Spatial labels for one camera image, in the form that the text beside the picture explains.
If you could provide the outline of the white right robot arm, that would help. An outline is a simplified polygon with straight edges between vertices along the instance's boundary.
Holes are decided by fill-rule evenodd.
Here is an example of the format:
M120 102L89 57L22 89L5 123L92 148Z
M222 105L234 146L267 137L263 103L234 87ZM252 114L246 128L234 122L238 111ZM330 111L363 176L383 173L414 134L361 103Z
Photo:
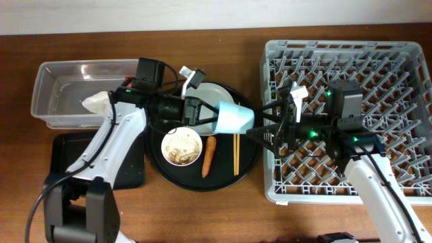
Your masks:
M286 146L296 153L297 143L324 142L326 154L335 161L367 208L382 242L430 242L424 228L399 187L378 135L364 128L363 94L355 80L335 80L325 91L323 115L303 113L305 87L284 87L278 101L263 110L281 109L280 115L263 114L271 124L249 129L247 137L281 159Z

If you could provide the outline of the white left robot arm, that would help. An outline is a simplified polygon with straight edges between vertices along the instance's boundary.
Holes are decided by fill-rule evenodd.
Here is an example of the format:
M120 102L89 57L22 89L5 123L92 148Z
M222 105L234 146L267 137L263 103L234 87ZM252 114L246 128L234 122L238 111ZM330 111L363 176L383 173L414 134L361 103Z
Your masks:
M162 92L166 67L162 61L141 57L134 76L102 93L107 114L101 127L65 173L49 174L37 199L44 207L48 242L129 242L119 230L113 186L130 147L150 124L148 118L198 126L212 122L199 118L202 107L219 112L185 92Z

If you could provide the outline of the white bowl with food scraps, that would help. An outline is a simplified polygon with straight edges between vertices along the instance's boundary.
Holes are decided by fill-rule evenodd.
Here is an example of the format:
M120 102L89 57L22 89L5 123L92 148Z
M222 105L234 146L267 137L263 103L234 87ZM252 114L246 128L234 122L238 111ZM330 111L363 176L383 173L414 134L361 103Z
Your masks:
M171 165L185 167L193 164L203 151L201 137L191 128L172 129L161 142L163 158Z

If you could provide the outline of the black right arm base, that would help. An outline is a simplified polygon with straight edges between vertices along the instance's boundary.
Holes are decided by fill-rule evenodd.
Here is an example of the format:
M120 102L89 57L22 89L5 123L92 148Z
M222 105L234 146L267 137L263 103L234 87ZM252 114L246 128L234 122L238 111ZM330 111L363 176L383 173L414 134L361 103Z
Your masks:
M317 237L318 243L358 243L355 237L347 232L323 234Z

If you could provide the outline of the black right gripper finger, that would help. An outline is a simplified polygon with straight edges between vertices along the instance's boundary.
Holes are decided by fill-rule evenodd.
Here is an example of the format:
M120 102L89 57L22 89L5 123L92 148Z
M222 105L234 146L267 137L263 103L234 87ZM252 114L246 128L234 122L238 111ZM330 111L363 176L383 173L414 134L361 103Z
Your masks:
M273 122L280 122L284 116L285 109L286 104L284 101L274 101L262 106L258 111L262 114L263 118Z
M246 131L246 137L262 147L274 151L278 141L279 127L280 124L271 124L259 128L252 128Z

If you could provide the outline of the light blue plastic cup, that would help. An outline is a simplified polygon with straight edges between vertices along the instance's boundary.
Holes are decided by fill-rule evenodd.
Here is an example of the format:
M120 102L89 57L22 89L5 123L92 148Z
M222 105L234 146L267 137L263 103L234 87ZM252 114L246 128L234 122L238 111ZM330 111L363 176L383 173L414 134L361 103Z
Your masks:
M217 121L212 131L218 134L245 134L254 127L254 111L234 103L218 102Z

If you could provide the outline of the white paper napkin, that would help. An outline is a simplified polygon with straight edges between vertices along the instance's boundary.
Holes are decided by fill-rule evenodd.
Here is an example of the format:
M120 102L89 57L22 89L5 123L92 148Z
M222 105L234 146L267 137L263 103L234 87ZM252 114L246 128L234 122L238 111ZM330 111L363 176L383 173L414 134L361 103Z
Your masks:
M97 115L109 115L111 110L111 103L107 91L101 91L82 101L82 106Z

